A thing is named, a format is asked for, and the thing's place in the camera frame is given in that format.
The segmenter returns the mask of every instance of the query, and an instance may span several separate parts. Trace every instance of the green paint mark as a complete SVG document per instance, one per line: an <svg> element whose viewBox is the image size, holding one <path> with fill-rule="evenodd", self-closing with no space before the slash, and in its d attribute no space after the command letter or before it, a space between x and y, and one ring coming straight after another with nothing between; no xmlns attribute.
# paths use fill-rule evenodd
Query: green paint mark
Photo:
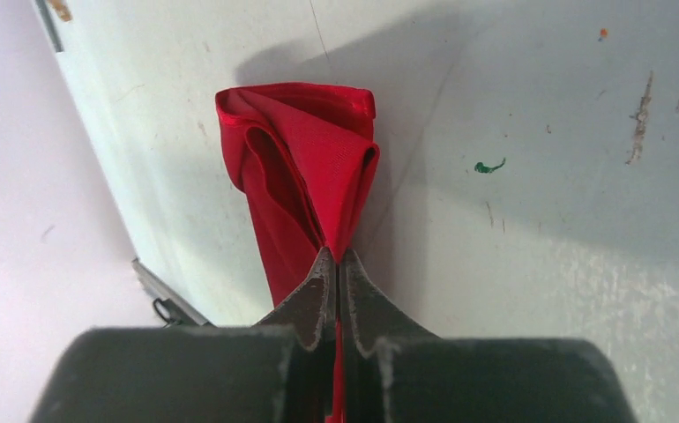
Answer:
<svg viewBox="0 0 679 423"><path fill-rule="evenodd" d="M487 167L487 166L483 165L482 162L479 162L476 165L474 165L474 171L480 172L481 174L492 174L493 172L500 169L504 165L505 165L505 157L504 157L504 161L502 161L501 164L496 166L496 167Z"/></svg>

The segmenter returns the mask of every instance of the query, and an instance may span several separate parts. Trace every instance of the table surface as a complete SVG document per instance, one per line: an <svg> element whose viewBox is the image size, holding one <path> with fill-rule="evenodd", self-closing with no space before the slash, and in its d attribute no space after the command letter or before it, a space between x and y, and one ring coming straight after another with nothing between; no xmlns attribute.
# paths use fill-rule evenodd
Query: table surface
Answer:
<svg viewBox="0 0 679 423"><path fill-rule="evenodd" d="M643 421L679 420L679 2L71 8L57 60L139 257L213 322L271 307L214 93L365 87L382 159L354 247L374 281L442 336L588 338Z"/></svg>

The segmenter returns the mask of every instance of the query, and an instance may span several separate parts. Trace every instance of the white table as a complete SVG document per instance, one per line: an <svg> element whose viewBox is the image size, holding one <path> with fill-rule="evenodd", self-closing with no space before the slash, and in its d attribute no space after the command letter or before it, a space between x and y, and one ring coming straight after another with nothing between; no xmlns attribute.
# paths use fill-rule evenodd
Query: white table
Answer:
<svg viewBox="0 0 679 423"><path fill-rule="evenodd" d="M382 149L354 243L370 276L443 336L588 338L643 421L679 421L679 2L71 11L57 60L138 255L213 322L271 307L214 93L357 85L376 95ZM644 151L628 166L650 71Z"/></svg>

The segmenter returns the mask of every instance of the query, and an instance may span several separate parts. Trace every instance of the folded red fabric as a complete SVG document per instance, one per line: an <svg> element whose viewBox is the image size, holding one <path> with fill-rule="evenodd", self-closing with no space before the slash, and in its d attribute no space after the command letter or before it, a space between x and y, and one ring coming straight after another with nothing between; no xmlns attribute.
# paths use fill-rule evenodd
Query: folded red fabric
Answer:
<svg viewBox="0 0 679 423"><path fill-rule="evenodd" d="M246 194L272 301L301 284L318 251L339 262L376 172L373 94L347 86L286 83L231 88L215 105L226 169ZM343 419L340 322L334 411Z"/></svg>

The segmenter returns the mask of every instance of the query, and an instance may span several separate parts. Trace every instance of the red fabric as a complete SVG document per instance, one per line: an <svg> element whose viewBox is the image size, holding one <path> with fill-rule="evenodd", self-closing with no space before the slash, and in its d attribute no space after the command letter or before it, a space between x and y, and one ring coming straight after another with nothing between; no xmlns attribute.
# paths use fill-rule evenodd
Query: red fabric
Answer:
<svg viewBox="0 0 679 423"><path fill-rule="evenodd" d="M277 305L306 277L319 249L329 247L337 262L347 249L378 164L373 94L286 83L222 91L215 105L226 169L246 194ZM340 342L334 371L339 422Z"/></svg>

